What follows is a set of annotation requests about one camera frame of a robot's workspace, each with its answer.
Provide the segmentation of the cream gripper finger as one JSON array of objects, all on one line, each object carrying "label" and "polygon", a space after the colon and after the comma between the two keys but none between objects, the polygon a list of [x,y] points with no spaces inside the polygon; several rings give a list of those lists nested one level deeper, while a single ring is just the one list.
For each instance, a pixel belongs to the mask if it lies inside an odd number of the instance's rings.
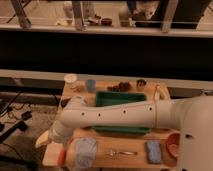
[{"label": "cream gripper finger", "polygon": [[47,145],[50,142],[49,139],[49,132],[45,131],[42,135],[39,136],[39,138],[36,140],[35,147],[39,148],[43,145]]}]

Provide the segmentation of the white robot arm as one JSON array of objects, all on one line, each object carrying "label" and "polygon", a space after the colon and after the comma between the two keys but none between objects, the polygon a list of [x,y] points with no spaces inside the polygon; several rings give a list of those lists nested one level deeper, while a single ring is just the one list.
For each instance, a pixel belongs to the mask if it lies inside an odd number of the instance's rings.
[{"label": "white robot arm", "polygon": [[72,97],[53,126],[36,140],[36,147],[66,143],[76,128],[143,126],[180,132],[177,171],[213,171],[213,96],[150,100],[90,107]]}]

